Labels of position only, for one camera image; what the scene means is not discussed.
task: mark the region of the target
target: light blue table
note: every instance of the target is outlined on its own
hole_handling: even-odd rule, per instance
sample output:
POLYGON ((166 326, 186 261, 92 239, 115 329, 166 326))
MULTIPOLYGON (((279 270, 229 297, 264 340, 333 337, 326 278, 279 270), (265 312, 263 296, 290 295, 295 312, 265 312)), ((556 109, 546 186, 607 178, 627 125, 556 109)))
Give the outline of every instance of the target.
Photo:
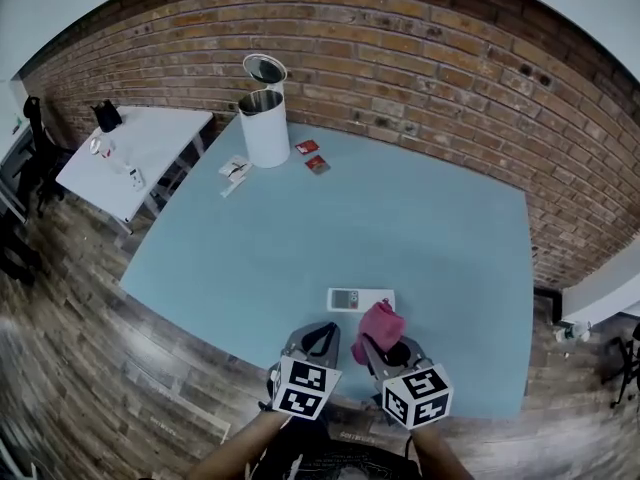
POLYGON ((407 336, 444 365, 452 414, 511 417, 524 394, 533 276, 522 192, 424 155, 291 124, 331 170, 292 151, 227 199, 218 169, 246 155, 236 118, 162 211, 121 286, 158 314, 257 366, 317 321, 341 328, 337 392, 374 394, 352 358, 360 315, 328 313, 328 287, 392 288, 407 336))

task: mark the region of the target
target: pink cloth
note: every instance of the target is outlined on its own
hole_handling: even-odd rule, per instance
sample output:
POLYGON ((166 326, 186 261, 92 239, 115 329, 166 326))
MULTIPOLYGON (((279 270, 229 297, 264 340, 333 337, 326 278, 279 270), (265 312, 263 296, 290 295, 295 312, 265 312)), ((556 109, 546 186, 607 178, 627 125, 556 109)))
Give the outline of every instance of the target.
POLYGON ((384 352, 388 352, 402 337, 405 324, 404 318, 393 312, 387 299, 382 302, 376 302, 360 320, 358 337, 356 342, 351 345, 353 358, 359 364, 366 365, 368 363, 367 355, 362 345, 363 334, 371 336, 373 341, 384 352))

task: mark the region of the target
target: black chair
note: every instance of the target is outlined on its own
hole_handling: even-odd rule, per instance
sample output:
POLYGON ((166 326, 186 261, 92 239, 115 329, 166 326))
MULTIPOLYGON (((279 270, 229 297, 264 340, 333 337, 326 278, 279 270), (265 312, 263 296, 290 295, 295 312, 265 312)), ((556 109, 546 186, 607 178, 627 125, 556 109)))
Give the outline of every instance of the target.
MULTIPOLYGON (((623 365, 617 372, 609 375, 608 377, 602 379, 602 384, 609 382, 612 379, 622 375, 622 386, 620 387, 620 395, 618 396, 618 400, 616 402, 611 402, 611 408, 613 409, 616 405, 618 405, 622 401, 622 397, 624 396, 624 392, 627 389, 627 386, 636 379, 638 386, 640 388, 640 348, 634 352, 634 342, 636 340, 640 341, 640 324, 636 326, 633 330, 633 339, 627 341, 626 343, 620 337, 613 338, 607 346, 618 345, 620 353, 622 354, 623 365)), ((634 395, 629 395, 629 400, 633 398, 634 395)))
POLYGON ((31 123, 33 134, 33 149, 27 146, 31 158, 20 168, 22 178, 18 189, 18 197, 25 207, 28 207, 29 192, 40 184, 36 194, 38 196, 38 216, 42 217, 42 205, 53 194, 60 200, 64 198, 64 189, 56 183, 56 176, 73 156, 74 151, 54 144, 42 126, 40 112, 40 98, 29 96, 23 108, 24 116, 31 123))

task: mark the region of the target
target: person's arm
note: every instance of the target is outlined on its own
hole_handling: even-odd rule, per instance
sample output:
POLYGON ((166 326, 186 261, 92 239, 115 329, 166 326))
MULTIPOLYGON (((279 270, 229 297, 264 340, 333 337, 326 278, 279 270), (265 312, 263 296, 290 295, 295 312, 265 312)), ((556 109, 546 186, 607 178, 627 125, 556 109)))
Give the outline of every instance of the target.
POLYGON ((246 464, 255 463, 289 419, 281 412, 261 412, 229 441, 194 466, 187 480, 227 480, 242 477, 246 464))
POLYGON ((433 480, 473 480, 433 425, 411 431, 422 476, 433 480))

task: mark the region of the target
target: brick wall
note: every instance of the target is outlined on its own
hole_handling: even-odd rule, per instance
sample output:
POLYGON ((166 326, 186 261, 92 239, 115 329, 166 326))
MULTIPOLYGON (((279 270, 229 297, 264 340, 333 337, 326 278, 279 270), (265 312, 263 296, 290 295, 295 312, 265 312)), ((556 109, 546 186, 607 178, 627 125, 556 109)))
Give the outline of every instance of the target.
POLYGON ((112 0, 23 69, 58 139, 90 104, 209 109, 289 69, 288 119, 398 144, 527 194, 536 282, 569 286, 640 226, 640 92, 597 43, 533 0, 112 0))

